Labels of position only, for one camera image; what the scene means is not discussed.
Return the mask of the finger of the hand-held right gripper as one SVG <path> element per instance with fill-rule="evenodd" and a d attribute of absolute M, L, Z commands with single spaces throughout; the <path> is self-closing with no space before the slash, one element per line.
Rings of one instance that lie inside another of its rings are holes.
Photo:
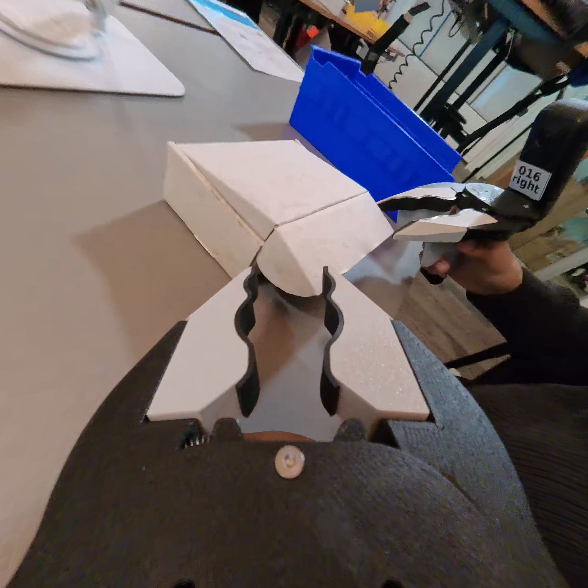
<path fill-rule="evenodd" d="M 460 183 L 433 183 L 416 187 L 377 202 L 383 212 L 449 213 L 458 202 Z"/>
<path fill-rule="evenodd" d="M 460 211 L 454 215 L 437 215 L 412 221 L 395 231 L 400 241 L 457 243 L 469 229 L 495 224 L 498 220 L 480 211 Z"/>

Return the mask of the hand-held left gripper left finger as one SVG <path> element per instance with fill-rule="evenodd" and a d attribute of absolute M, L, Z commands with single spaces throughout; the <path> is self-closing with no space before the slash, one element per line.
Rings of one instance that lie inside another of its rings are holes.
<path fill-rule="evenodd" d="M 152 421 L 248 418 L 260 380 L 249 334 L 258 274 L 248 267 L 192 313 L 146 412 Z"/>

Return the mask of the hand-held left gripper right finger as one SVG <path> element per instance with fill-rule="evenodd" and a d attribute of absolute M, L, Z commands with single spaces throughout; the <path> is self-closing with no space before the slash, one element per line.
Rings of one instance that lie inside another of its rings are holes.
<path fill-rule="evenodd" d="M 392 318 L 345 277 L 323 268 L 320 400 L 341 421 L 424 422 L 430 416 Z"/>

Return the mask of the blue plastic bin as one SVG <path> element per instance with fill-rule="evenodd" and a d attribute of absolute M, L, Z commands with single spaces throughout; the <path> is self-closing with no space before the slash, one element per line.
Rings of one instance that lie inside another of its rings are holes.
<path fill-rule="evenodd" d="M 356 59 L 313 47 L 289 122 L 376 203 L 454 182 L 457 151 Z"/>

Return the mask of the white cardboard mailer box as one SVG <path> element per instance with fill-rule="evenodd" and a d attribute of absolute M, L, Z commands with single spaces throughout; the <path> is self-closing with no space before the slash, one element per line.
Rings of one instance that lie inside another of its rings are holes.
<path fill-rule="evenodd" d="M 302 298 L 393 235 L 370 193 L 297 140 L 166 145 L 164 199 L 232 278 Z"/>

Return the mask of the person's right forearm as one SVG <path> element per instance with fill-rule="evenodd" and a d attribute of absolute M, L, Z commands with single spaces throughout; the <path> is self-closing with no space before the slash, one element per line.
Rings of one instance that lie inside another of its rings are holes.
<path fill-rule="evenodd" d="M 587 308 L 571 290 L 523 269 L 522 282 L 510 292 L 467 291 L 466 297 L 504 337 L 510 356 L 477 384 L 587 386 Z"/>

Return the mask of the dark standing desk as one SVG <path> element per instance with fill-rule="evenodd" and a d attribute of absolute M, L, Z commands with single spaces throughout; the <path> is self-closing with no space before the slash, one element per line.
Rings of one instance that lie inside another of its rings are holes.
<path fill-rule="evenodd" d="M 496 128 L 526 114 L 540 99 L 580 86 L 587 76 L 587 1 L 448 1 L 449 36 L 465 42 L 414 109 L 466 155 Z M 461 108 L 500 65 L 539 77 L 523 98 L 471 133 Z"/>

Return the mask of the person's right hand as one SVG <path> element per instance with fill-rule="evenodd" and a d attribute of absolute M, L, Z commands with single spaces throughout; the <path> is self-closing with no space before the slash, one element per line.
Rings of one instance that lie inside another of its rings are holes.
<path fill-rule="evenodd" d="M 456 244 L 453 261 L 442 256 L 426 270 L 448 276 L 467 292 L 480 296 L 512 292 L 524 277 L 519 260 L 504 241 L 461 241 Z"/>

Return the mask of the person's black knitted sweater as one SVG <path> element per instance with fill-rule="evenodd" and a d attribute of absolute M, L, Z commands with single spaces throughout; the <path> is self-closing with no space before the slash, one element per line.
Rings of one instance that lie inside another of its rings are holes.
<path fill-rule="evenodd" d="M 525 488 L 533 518 L 570 587 L 587 587 L 587 387 L 478 385 Z"/>

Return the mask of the small yellow storage bin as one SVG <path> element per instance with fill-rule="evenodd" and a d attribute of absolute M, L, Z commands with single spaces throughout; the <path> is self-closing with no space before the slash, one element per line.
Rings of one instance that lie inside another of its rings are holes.
<path fill-rule="evenodd" d="M 381 13 L 377 9 L 358 12 L 356 9 L 357 3 L 348 4 L 345 18 L 365 41 L 376 42 L 390 28 L 387 12 Z"/>

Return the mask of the brown wooden table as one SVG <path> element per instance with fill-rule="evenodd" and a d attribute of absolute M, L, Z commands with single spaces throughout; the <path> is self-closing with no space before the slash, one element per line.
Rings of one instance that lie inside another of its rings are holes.
<path fill-rule="evenodd" d="M 346 20 L 346 7 L 348 4 L 355 4 L 355 1 L 299 1 L 299 4 L 302 4 L 306 8 L 313 10 L 322 17 L 326 18 L 328 21 L 333 22 L 334 24 L 342 27 L 346 31 L 364 40 L 361 36 L 357 34 L 358 31 L 354 30 L 354 28 Z M 374 10 L 378 10 L 378 8 L 379 2 L 376 1 L 376 6 Z"/>

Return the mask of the white and blue leaflet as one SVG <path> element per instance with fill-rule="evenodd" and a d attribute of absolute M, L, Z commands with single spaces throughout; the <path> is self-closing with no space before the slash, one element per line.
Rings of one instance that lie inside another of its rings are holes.
<path fill-rule="evenodd" d="M 255 71 L 301 83 L 303 69 L 245 12 L 220 1 L 188 1 Z"/>

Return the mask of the white document stand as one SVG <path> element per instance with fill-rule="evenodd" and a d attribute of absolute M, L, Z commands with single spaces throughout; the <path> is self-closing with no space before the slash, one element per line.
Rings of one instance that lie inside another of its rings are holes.
<path fill-rule="evenodd" d="M 180 98 L 185 87 L 105 1 L 1 1 L 1 86 Z"/>

